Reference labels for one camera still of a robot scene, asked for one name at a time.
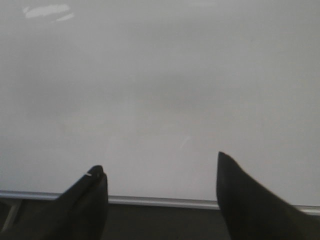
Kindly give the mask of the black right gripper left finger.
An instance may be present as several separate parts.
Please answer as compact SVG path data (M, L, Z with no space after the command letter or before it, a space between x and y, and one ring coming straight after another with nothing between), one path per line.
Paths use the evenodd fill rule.
M108 179L95 165L41 213L38 240L99 240L108 212Z

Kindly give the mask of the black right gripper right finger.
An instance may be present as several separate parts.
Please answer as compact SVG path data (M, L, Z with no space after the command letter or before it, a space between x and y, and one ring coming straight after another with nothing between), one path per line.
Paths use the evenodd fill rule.
M229 155L217 157L216 197L232 240L318 240L320 222L266 189Z

